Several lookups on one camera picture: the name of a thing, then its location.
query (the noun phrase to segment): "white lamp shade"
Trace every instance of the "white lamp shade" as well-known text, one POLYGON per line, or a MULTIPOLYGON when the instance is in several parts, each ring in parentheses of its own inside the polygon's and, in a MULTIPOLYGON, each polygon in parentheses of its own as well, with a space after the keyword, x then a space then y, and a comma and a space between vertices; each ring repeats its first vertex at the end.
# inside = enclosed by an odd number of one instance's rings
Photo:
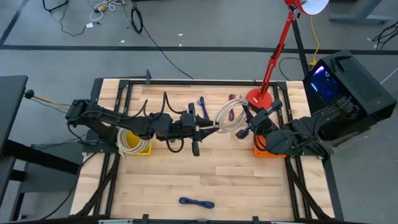
POLYGON ((295 0, 297 8, 308 15, 320 13, 324 8, 326 8, 328 3, 329 0, 306 0, 303 1, 303 3, 301 0, 295 0))

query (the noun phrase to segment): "red desk lamp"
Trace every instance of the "red desk lamp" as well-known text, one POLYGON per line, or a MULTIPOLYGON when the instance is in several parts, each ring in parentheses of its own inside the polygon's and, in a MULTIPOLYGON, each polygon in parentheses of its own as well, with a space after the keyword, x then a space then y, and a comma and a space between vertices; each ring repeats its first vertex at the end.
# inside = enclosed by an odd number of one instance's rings
POLYGON ((272 98, 270 94, 267 92, 269 86, 269 80, 271 78, 272 71, 277 65, 280 53, 282 52, 282 49, 285 46, 285 39, 287 33, 289 32, 290 25, 292 25, 293 20, 295 19, 295 9, 298 8, 303 13, 312 16, 320 13, 329 2, 329 0, 306 0, 306 1, 284 0, 284 1, 290 10, 289 14, 287 15, 287 20, 285 23, 285 27, 282 31, 282 35, 280 36, 279 43, 272 56, 269 58, 266 74, 264 75, 264 79, 262 81, 260 89, 258 88, 253 89, 246 96, 248 102, 250 102, 252 105, 254 105, 257 108, 267 109, 271 106, 272 98))

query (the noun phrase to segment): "red lamp base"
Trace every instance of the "red lamp base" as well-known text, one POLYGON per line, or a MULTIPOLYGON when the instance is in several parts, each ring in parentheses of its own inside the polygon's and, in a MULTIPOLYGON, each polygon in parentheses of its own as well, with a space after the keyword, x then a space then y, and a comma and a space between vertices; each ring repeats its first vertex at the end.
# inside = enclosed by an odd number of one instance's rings
POLYGON ((258 88, 250 90, 246 95, 246 99, 257 108, 268 109, 272 103, 271 95, 268 92, 262 94, 258 88))

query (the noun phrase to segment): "concrete floor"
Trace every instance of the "concrete floor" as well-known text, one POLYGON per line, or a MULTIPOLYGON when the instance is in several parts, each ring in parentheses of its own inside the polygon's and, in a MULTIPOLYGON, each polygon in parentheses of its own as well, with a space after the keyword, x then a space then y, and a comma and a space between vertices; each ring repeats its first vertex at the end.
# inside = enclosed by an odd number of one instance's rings
MULTIPOLYGON (((0 1, 0 31, 5 30, 23 0, 0 1)), ((47 1, 48 7, 63 0, 47 1)), ((178 47, 275 47, 287 10, 282 1, 265 0, 163 0, 138 2, 151 36, 160 46, 178 47)), ((126 7, 129 14, 131 4, 126 7)), ((331 2, 314 17, 314 26, 321 49, 373 50, 373 38, 390 23, 382 26, 336 24, 328 20, 329 13, 349 12, 353 3, 331 2)), ((375 14, 398 19, 398 2, 384 0, 375 14)), ((71 0, 63 19, 64 29, 79 32, 89 23, 91 9, 86 1, 71 0)), ((154 46, 145 33, 136 34, 121 6, 106 11, 100 26, 87 29, 83 35, 70 37, 60 31, 58 20, 62 10, 49 14, 41 1, 30 0, 5 41, 5 45, 51 46, 154 46)), ((298 20, 306 49, 315 49, 310 18, 298 20)), ((286 40, 286 49, 297 48, 293 32, 286 40)), ((89 51, 89 50, 6 50, 0 46, 0 75, 27 75, 28 88, 36 94, 58 102, 70 103, 74 98, 88 98, 94 78, 122 77, 145 74, 148 68, 154 78, 185 78, 166 61, 160 52, 148 51, 89 51)), ((384 50, 398 50, 398 38, 384 50)), ((259 52, 166 52, 182 70, 194 78, 262 79, 271 53, 259 52)), ((282 54, 281 57, 298 57, 282 54)), ((379 81, 398 67, 398 55, 357 55, 358 60, 379 81)), ((291 80, 302 80, 297 60, 285 60, 282 69, 291 80)), ((284 80, 277 70, 273 80, 284 80)), ((398 91, 398 75, 383 85, 390 93, 398 91)), ((398 155, 394 143, 394 117, 377 127, 382 134, 365 135, 369 144, 353 140, 347 149, 332 156, 333 170, 345 220, 368 223, 395 223, 398 196, 398 155)), ((23 100, 11 139, 24 144, 62 142, 71 138, 63 114, 37 103, 23 100)), ((67 192, 29 194, 22 213, 38 219, 52 211, 67 192)), ((65 217, 69 200, 54 217, 65 217)))

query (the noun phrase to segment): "yellow cable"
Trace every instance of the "yellow cable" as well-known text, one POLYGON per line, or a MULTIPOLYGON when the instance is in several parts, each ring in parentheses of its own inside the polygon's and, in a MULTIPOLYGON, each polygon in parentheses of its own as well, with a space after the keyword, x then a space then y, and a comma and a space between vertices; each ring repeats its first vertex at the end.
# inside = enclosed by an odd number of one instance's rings
POLYGON ((61 104, 59 104, 59 103, 57 103, 57 102, 54 102, 54 101, 52 101, 52 100, 43 98, 43 97, 41 97, 41 96, 33 96, 33 98, 36 98, 36 99, 38 99, 38 100, 41 100, 41 101, 44 101, 44 102, 47 102, 47 103, 52 103, 52 104, 54 104, 54 105, 57 105, 57 106, 59 106, 59 107, 62 107, 62 108, 65 109, 65 110, 68 110, 68 109, 69 109, 67 106, 63 106, 63 105, 61 105, 61 104))
POLYGON ((319 48, 320 48, 320 44, 319 44, 318 37, 317 37, 317 35, 316 35, 316 33, 315 33, 315 30, 313 29, 312 17, 313 17, 313 16, 311 16, 312 34, 313 34, 313 37, 315 38, 315 40, 316 40, 317 43, 318 43, 317 50, 315 51, 315 54, 313 55, 313 60, 312 60, 312 62, 310 63, 310 65, 314 67, 314 66, 317 64, 317 53, 318 53, 318 50, 319 50, 319 48))

